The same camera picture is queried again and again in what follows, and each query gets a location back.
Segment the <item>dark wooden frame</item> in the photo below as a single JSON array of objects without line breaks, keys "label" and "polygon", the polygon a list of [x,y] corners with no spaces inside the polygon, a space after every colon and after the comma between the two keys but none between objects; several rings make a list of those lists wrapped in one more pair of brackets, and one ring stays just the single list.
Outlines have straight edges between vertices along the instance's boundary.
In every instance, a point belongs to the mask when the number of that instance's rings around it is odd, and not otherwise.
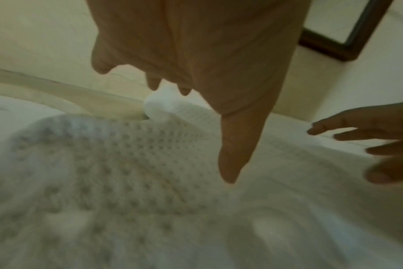
[{"label": "dark wooden frame", "polygon": [[370,0],[345,43],[304,29],[299,44],[340,61],[358,58],[393,0]]}]

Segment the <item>white towel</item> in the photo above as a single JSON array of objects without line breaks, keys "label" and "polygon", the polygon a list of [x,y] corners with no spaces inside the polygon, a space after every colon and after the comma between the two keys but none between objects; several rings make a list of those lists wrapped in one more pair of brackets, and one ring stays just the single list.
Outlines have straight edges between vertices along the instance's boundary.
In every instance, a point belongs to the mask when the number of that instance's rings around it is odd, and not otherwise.
[{"label": "white towel", "polygon": [[219,118],[160,90],[150,120],[39,121],[0,143],[0,269],[403,269],[403,187],[273,121],[238,183]]}]

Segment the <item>hand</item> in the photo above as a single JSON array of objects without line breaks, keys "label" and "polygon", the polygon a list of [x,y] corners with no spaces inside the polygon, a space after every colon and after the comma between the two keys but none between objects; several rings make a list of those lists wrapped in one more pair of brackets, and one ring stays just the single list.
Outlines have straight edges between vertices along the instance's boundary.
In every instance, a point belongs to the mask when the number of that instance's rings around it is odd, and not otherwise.
[{"label": "hand", "polygon": [[308,133],[318,135],[347,127],[356,129],[336,134],[334,138],[339,141],[396,140],[396,142],[366,150],[369,154],[388,158],[370,168],[365,176],[373,183],[403,181],[403,103],[347,110],[313,123]]},{"label": "hand", "polygon": [[219,169],[234,183],[281,90],[310,0],[87,0],[93,67],[131,64],[156,90],[198,91],[221,115]]}]

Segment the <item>skin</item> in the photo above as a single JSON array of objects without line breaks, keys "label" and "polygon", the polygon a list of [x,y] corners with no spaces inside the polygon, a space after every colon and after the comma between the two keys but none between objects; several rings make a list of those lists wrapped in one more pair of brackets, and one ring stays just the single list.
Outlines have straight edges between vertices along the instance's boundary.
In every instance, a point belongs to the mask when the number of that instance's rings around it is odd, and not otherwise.
[{"label": "skin", "polygon": [[87,0],[100,74],[130,64],[198,91],[221,115],[219,170],[234,183],[282,88],[310,0]]},{"label": "skin", "polygon": [[339,141],[384,139],[393,142],[366,149],[385,157],[366,171],[368,181],[378,184],[403,182],[403,103],[351,109],[312,124],[310,135],[330,130],[356,129],[334,135]]}]

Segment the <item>textured white fabric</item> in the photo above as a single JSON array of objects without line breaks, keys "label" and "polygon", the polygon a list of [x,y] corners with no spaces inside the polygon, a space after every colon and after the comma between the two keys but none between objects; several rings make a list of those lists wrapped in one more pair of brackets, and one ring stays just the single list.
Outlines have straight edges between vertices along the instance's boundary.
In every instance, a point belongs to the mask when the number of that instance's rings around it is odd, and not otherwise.
[{"label": "textured white fabric", "polygon": [[147,121],[53,117],[0,143],[0,269],[403,269],[403,187],[364,182],[368,160],[268,122],[229,186],[218,116],[165,92]]}]

